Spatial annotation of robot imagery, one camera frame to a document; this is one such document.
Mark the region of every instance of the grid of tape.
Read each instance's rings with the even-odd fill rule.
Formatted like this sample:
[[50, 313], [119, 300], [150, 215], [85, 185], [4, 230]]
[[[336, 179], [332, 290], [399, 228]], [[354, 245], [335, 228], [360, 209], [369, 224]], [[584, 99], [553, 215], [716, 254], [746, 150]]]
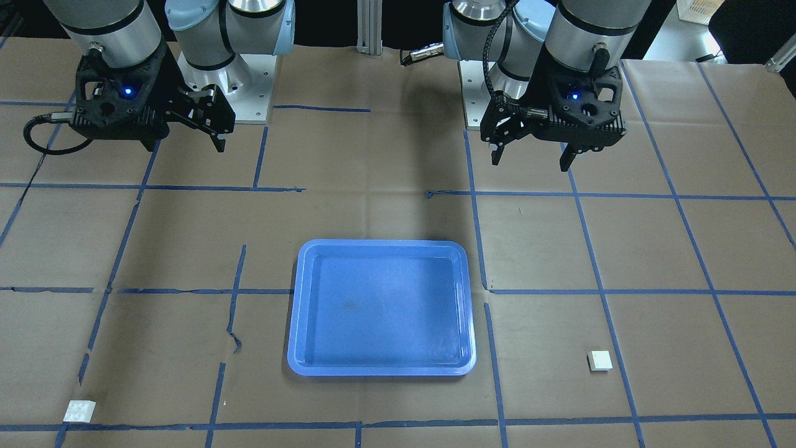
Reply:
[[[0, 49], [6, 43], [5, 40], [0, 41]], [[622, 70], [625, 72], [625, 78], [630, 82], [630, 78], [627, 76], [625, 67], [622, 67]], [[133, 425], [100, 425], [100, 424], [83, 424], [83, 423], [63, 423], [60, 425], [54, 424], [20, 424], [20, 425], [2, 425], [0, 424], [0, 432], [30, 432], [30, 431], [46, 431], [46, 432], [54, 432], [57, 433], [56, 437], [56, 447], [60, 447], [64, 439], [68, 437], [68, 433], [74, 431], [129, 431], [129, 430], [144, 430], [144, 431], [168, 431], [168, 430], [195, 430], [195, 431], [206, 431], [206, 442], [205, 446], [210, 447], [213, 445], [213, 437], [218, 431], [230, 431], [230, 430], [270, 430], [270, 429], [350, 429], [353, 430], [354, 433], [354, 440], [351, 443], [354, 447], [361, 447], [362, 446], [362, 430], [366, 428], [403, 428], [403, 427], [436, 427], [436, 426], [497, 426], [500, 430], [501, 434], [501, 443], [503, 447], [509, 446], [509, 440], [507, 436], [506, 428], [508, 426], [546, 426], [546, 425], [592, 425], [592, 424], [611, 424], [611, 423], [625, 423], [625, 424], [632, 424], [634, 426], [636, 436], [638, 438], [638, 444], [640, 447], [645, 446], [644, 441], [644, 434], [642, 431], [642, 423], [650, 423], [650, 422], [695, 422], [695, 421], [756, 421], [760, 422], [763, 425], [763, 428], [766, 432], [768, 440], [772, 447], [777, 446], [775, 437], [772, 434], [769, 422], [772, 420], [794, 420], [796, 419], [796, 414], [772, 414], [767, 413], [761, 402], [758, 398], [758, 395], [755, 391], [755, 386], [750, 380], [750, 377], [747, 373], [746, 366], [740, 354], [740, 351], [737, 347], [735, 338], [732, 333], [732, 329], [730, 328], [730, 324], [726, 316], [724, 315], [724, 310], [722, 308], [722, 304], [719, 300], [719, 295], [756, 295], [756, 296], [789, 296], [793, 297], [796, 296], [796, 291], [792, 290], [721, 290], [716, 289], [713, 285], [710, 273], [708, 272], [708, 268], [704, 262], [702, 257], [700, 247], [697, 245], [697, 241], [694, 238], [694, 234], [692, 232], [691, 226], [689, 224], [689, 220], [686, 216], [686, 213], [683, 209], [681, 204], [682, 200], [685, 199], [704, 199], [704, 200], [728, 200], [728, 201], [762, 201], [767, 202], [771, 209], [774, 211], [778, 222], [782, 226], [782, 229], [786, 233], [788, 239], [790, 240], [790, 244], [794, 246], [796, 249], [796, 243], [794, 243], [792, 229], [789, 229], [786, 225], [785, 221], [782, 219], [781, 214], [778, 211], [777, 203], [784, 202], [784, 201], [796, 201], [796, 197], [784, 197], [784, 196], [772, 196], [769, 194], [766, 186], [763, 184], [761, 177], [758, 175], [757, 170], [755, 169], [755, 165], [751, 161], [744, 145], [743, 141], [740, 139], [738, 133], [736, 132], [733, 123], [731, 122], [729, 116], [724, 111], [724, 107], [721, 103], [720, 98], [716, 95], [714, 88], [711, 85], [710, 80], [707, 76], [705, 76], [704, 71], [700, 67], [700, 73], [704, 78], [706, 88], [708, 88], [713, 95], [718, 107], [720, 108], [724, 118], [727, 121], [727, 125], [732, 130], [734, 137], [737, 140], [740, 150], [743, 152], [745, 159], [749, 164], [749, 168], [753, 171], [755, 175], [755, 179], [759, 183], [763, 195], [762, 196], [722, 196], [722, 195], [679, 195], [675, 190], [674, 183], [669, 175], [669, 171], [665, 164], [665, 161], [661, 155], [660, 150], [657, 146], [657, 141], [655, 139], [655, 134], [650, 127], [648, 120], [646, 119], [646, 115], [644, 113], [643, 107], [641, 102], [639, 102], [638, 95], [634, 89], [632, 83], [630, 83], [630, 93], [633, 97], [633, 101], [638, 106], [640, 113], [642, 114], [642, 120], [646, 127], [646, 131], [649, 134], [650, 140], [654, 146], [655, 154], [657, 159], [661, 165], [661, 169], [663, 170], [666, 181], [668, 183], [670, 194], [667, 195], [646, 195], [646, 194], [600, 194], [600, 193], [581, 193], [578, 191], [576, 178], [570, 172], [569, 173], [569, 182], [572, 186], [571, 192], [527, 192], [527, 191], [477, 191], [475, 188], [474, 182], [474, 169], [473, 163], [470, 153], [470, 142], [468, 140], [467, 133], [464, 132], [464, 145], [462, 150], [466, 152], [467, 157], [467, 164], [468, 164], [468, 171], [470, 176], [470, 189], [468, 191], [429, 191], [427, 193], [427, 197], [431, 197], [433, 195], [469, 195], [471, 198], [472, 204], [472, 211], [473, 211], [473, 218], [474, 218], [474, 226], [476, 231], [476, 241], [478, 244], [478, 260], [479, 260], [479, 267], [481, 271], [481, 277], [483, 285], [486, 289], [487, 282], [486, 282], [486, 266], [484, 260], [484, 254], [482, 249], [482, 238], [481, 238], [481, 226], [479, 223], [479, 214], [478, 214], [478, 199], [483, 196], [560, 196], [560, 197], [567, 197], [573, 198], [577, 205], [578, 215], [580, 219], [580, 225], [583, 229], [583, 236], [586, 240], [588, 253], [591, 259], [591, 267], [593, 268], [593, 274], [596, 280], [597, 289], [492, 289], [490, 292], [494, 294], [537, 294], [537, 295], [572, 295], [572, 294], [583, 294], [583, 295], [598, 295], [601, 299], [603, 311], [605, 313], [605, 318], [607, 321], [607, 326], [611, 334], [611, 341], [613, 343], [613, 349], [615, 351], [615, 355], [618, 361], [618, 368], [622, 375], [622, 383], [625, 388], [627, 401], [630, 407], [631, 415], [628, 417], [615, 417], [615, 416], [604, 416], [604, 417], [592, 417], [592, 418], [579, 418], [579, 419], [508, 419], [505, 416], [504, 407], [503, 407], [503, 397], [502, 397], [502, 390], [501, 390], [501, 380], [500, 380], [500, 368], [498, 365], [498, 357], [497, 357], [497, 350], [495, 347], [495, 338], [494, 338], [494, 327], [492, 325], [492, 316], [490, 310], [490, 304], [485, 304], [485, 309], [483, 312], [486, 316], [486, 325], [487, 331], [489, 333], [489, 346], [490, 346], [490, 357], [493, 366], [493, 378], [494, 378], [494, 390], [495, 390], [495, 399], [497, 404], [497, 415], [495, 419], [479, 419], [479, 420], [433, 420], [433, 421], [385, 421], [385, 422], [376, 422], [376, 423], [362, 423], [362, 422], [225, 422], [220, 423], [217, 422], [217, 415], [220, 406], [220, 396], [221, 390], [224, 386], [224, 374], [226, 369], [226, 364], [221, 363], [218, 367], [217, 373], [217, 381], [215, 386], [215, 391], [213, 394], [213, 401], [208, 403], [208, 413], [209, 419], [206, 422], [187, 422], [183, 424], [171, 424], [166, 426], [133, 426]], [[28, 102], [13, 102], [13, 101], [4, 101], [0, 104], [8, 104], [8, 105], [48, 105], [48, 106], [58, 106], [68, 108], [71, 104], [72, 100], [59, 104], [59, 103], [28, 103]], [[327, 112], [353, 112], [353, 113], [369, 113], [368, 109], [362, 108], [323, 108], [317, 106], [302, 106], [302, 105], [278, 105], [275, 108], [298, 108], [298, 109], [312, 109], [317, 111], [327, 111]], [[58, 133], [58, 129], [52, 134], [49, 143], [52, 144], [55, 140]], [[42, 156], [36, 171], [33, 173], [33, 177], [31, 178], [29, 183], [3, 183], [0, 184], [0, 187], [24, 187], [24, 190], [19, 198], [12, 214], [10, 215], [8, 221], [3, 226], [2, 234], [0, 234], [0, 246], [6, 240], [9, 232], [14, 228], [14, 222], [16, 217], [19, 214], [19, 211], [25, 205], [25, 196], [27, 195], [30, 188], [72, 188], [72, 189], [92, 189], [92, 188], [99, 188], [99, 189], [125, 189], [125, 190], [134, 190], [137, 191], [137, 198], [136, 198], [136, 205], [133, 207], [132, 212], [130, 214], [129, 219], [127, 220], [127, 227], [124, 231], [122, 240], [119, 244], [119, 248], [115, 257], [115, 262], [111, 268], [110, 277], [107, 279], [107, 286], [103, 291], [102, 301], [100, 302], [99, 309], [96, 313], [96, 319], [93, 324], [93, 328], [91, 331], [91, 335], [88, 341], [87, 351], [84, 356], [83, 363], [80, 366], [80, 371], [77, 372], [77, 376], [79, 381], [82, 383], [86, 369], [91, 361], [91, 353], [95, 346], [98, 331], [100, 329], [100, 324], [102, 321], [103, 313], [106, 308], [108, 298], [111, 293], [125, 293], [125, 294], [172, 294], [172, 293], [190, 293], [190, 294], [225, 294], [231, 297], [230, 299], [230, 309], [229, 309], [229, 321], [227, 332], [228, 334], [235, 338], [237, 344], [240, 344], [238, 339], [234, 333], [234, 320], [236, 315], [236, 299], [239, 294], [261, 294], [261, 295], [274, 295], [274, 294], [291, 294], [292, 291], [289, 289], [244, 289], [240, 287], [240, 276], [244, 268], [244, 263], [246, 259], [247, 247], [244, 245], [240, 251], [240, 258], [236, 267], [236, 275], [233, 282], [233, 287], [231, 289], [195, 289], [190, 291], [185, 291], [184, 289], [114, 289], [114, 279], [119, 269], [119, 264], [122, 261], [125, 248], [127, 247], [127, 242], [130, 237], [131, 231], [134, 227], [135, 220], [139, 211], [139, 204], [142, 200], [145, 199], [146, 192], [149, 190], [192, 190], [192, 191], [258, 191], [263, 193], [270, 193], [270, 194], [286, 194], [286, 193], [297, 193], [304, 191], [301, 187], [285, 187], [285, 188], [273, 188], [273, 187], [259, 187], [258, 186], [258, 179], [261, 168], [263, 166], [263, 162], [265, 159], [265, 148], [267, 143], [267, 127], [264, 129], [263, 138], [259, 150], [259, 158], [257, 161], [256, 167], [256, 174], [254, 180], [252, 182], [251, 187], [211, 187], [211, 186], [193, 186], [193, 187], [186, 187], [186, 186], [167, 186], [167, 185], [150, 185], [149, 184], [149, 177], [150, 173], [152, 172], [152, 167], [154, 165], [154, 161], [158, 156], [158, 149], [155, 148], [153, 153], [151, 154], [149, 163], [146, 167], [146, 172], [143, 176], [143, 179], [140, 184], [138, 185], [114, 185], [114, 184], [65, 184], [65, 183], [36, 183], [36, 173], [38, 173], [38, 168], [41, 167], [42, 162], [45, 159], [45, 156]], [[699, 261], [700, 268], [702, 273], [704, 274], [704, 278], [707, 282], [708, 288], [707, 289], [606, 289], [603, 287], [603, 281], [600, 275], [600, 270], [595, 258], [595, 251], [591, 243], [591, 238], [589, 234], [589, 226], [587, 223], [586, 216], [583, 212], [583, 206], [581, 204], [581, 198], [584, 197], [600, 197], [600, 198], [649, 198], [649, 199], [669, 199], [673, 200], [677, 204], [677, 209], [681, 216], [683, 225], [688, 233], [690, 243], [693, 247], [693, 250], [696, 254], [696, 257]], [[92, 293], [94, 292], [93, 288], [80, 288], [80, 287], [59, 287], [58, 285], [41, 285], [37, 287], [26, 286], [26, 287], [15, 287], [14, 285], [0, 285], [0, 290], [13, 290], [15, 292], [20, 293], [37, 293], [42, 291], [49, 291], [52, 293]], [[620, 349], [620, 345], [616, 336], [616, 331], [614, 328], [614, 322], [611, 316], [611, 308], [608, 303], [607, 296], [608, 295], [622, 295], [622, 294], [634, 294], [634, 295], [656, 295], [656, 294], [705, 294], [712, 297], [715, 306], [716, 312], [718, 313], [721, 322], [724, 326], [724, 330], [726, 332], [726, 336], [729, 340], [730, 345], [732, 346], [732, 350], [735, 353], [738, 368], [741, 370], [743, 374], [743, 378], [747, 384], [749, 394], [754, 401], [756, 412], [752, 414], [719, 414], [719, 415], [640, 415], [637, 412], [635, 403], [634, 403], [634, 396], [632, 390], [632, 384], [628, 379], [628, 375], [625, 369], [625, 362], [622, 357], [622, 351]]]

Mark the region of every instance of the table surface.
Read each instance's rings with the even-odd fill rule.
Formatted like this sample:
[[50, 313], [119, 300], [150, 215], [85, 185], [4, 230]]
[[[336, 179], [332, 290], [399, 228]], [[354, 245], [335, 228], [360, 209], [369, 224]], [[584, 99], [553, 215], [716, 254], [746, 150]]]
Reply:
[[[567, 174], [532, 138], [493, 167], [456, 62], [389, 49], [296, 47], [224, 154], [175, 124], [41, 157], [78, 51], [0, 45], [0, 446], [796, 446], [796, 104], [763, 67], [624, 61], [628, 135]], [[464, 247], [475, 369], [293, 374], [314, 238]]]

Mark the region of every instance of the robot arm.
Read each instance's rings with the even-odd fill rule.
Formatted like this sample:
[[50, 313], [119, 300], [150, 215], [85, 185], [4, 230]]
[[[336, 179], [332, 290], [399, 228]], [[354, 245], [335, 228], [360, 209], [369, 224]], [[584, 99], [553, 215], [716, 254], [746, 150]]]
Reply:
[[481, 138], [493, 148], [493, 164], [506, 145], [533, 135], [568, 144], [560, 161], [567, 171], [576, 155], [602, 151], [626, 134], [618, 63], [650, 1], [445, 5], [445, 55], [483, 63], [489, 105]]
[[[240, 53], [275, 58], [293, 45], [294, 0], [167, 1], [184, 67], [170, 52], [146, 0], [45, 4], [83, 53], [74, 112], [37, 116], [25, 126], [25, 141], [48, 155], [79, 151], [93, 140], [139, 140], [152, 151], [169, 135], [169, 122], [203, 131], [223, 152], [224, 137], [235, 127], [236, 101], [263, 108], [258, 99], [266, 96], [273, 77], [264, 80], [262, 70], [254, 77]], [[86, 141], [65, 150], [39, 146], [31, 131], [43, 123], [69, 124]]]

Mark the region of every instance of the black cable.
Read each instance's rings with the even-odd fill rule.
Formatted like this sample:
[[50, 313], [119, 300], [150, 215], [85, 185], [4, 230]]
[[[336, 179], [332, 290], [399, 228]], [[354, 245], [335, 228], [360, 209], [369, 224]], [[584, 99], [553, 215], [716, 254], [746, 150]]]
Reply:
[[49, 149], [48, 147], [39, 146], [38, 144], [36, 144], [36, 142], [33, 141], [33, 137], [30, 136], [30, 132], [33, 130], [33, 128], [35, 128], [39, 124], [45, 124], [45, 123], [63, 124], [63, 123], [68, 123], [69, 121], [70, 121], [69, 118], [53, 119], [53, 114], [51, 113], [35, 116], [34, 118], [30, 119], [28, 124], [25, 125], [25, 128], [22, 130], [22, 136], [25, 137], [25, 143], [27, 143], [31, 148], [35, 149], [36, 151], [39, 151], [41, 154], [46, 154], [46, 155], [72, 154], [73, 152], [78, 152], [81, 149], [87, 147], [94, 140], [86, 139], [86, 141], [77, 146], [69, 147], [66, 149], [53, 150]]
[[498, 33], [498, 28], [505, 20], [506, 16], [509, 15], [511, 10], [514, 9], [515, 5], [519, 3], [520, 0], [511, 0], [509, 3], [506, 4], [505, 9], [503, 12], [497, 16], [497, 20], [495, 20], [494, 25], [490, 29], [489, 33], [486, 35], [486, 41], [484, 42], [484, 53], [482, 55], [482, 62], [484, 68], [484, 83], [486, 84], [486, 90], [490, 93], [490, 97], [493, 100], [497, 100], [498, 96], [495, 94], [494, 86], [492, 85], [492, 78], [490, 78], [490, 50], [492, 48], [492, 40], [495, 38], [495, 34]]

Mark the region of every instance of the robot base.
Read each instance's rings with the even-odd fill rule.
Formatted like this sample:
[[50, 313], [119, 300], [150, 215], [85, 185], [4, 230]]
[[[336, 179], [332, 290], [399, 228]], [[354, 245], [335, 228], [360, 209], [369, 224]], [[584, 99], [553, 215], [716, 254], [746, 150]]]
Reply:
[[[240, 58], [243, 64], [236, 61], [238, 64], [233, 62], [224, 69], [212, 72], [194, 69], [183, 54], [180, 54], [178, 65], [186, 84], [194, 90], [201, 90], [207, 84], [218, 84], [224, 88], [227, 100], [235, 111], [236, 124], [266, 124], [271, 111], [277, 56], [242, 54]], [[240, 70], [246, 73], [233, 73]], [[236, 81], [240, 81], [239, 88], [227, 86]]]
[[462, 82], [464, 120], [467, 129], [481, 129], [481, 119], [490, 104], [490, 94], [484, 85], [484, 68], [481, 61], [459, 61], [458, 73]]

